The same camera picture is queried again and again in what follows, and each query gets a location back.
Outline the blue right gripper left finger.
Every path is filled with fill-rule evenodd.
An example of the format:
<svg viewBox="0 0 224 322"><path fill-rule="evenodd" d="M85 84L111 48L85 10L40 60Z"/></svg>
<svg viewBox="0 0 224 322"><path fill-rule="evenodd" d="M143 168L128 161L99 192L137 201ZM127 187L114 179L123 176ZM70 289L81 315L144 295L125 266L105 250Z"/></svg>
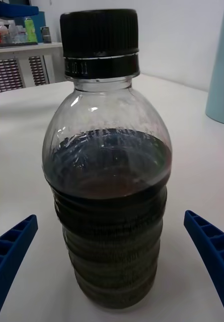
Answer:
<svg viewBox="0 0 224 322"><path fill-rule="evenodd" d="M0 311L37 230L32 214L0 237Z"/></svg>

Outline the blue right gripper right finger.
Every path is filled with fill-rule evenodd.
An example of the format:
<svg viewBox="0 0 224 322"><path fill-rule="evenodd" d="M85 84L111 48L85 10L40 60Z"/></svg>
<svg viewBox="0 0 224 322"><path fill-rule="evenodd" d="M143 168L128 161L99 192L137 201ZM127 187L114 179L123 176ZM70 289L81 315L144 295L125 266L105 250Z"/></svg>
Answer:
<svg viewBox="0 0 224 322"><path fill-rule="evenodd" d="M191 210L184 226L195 244L224 307L224 232Z"/></svg>

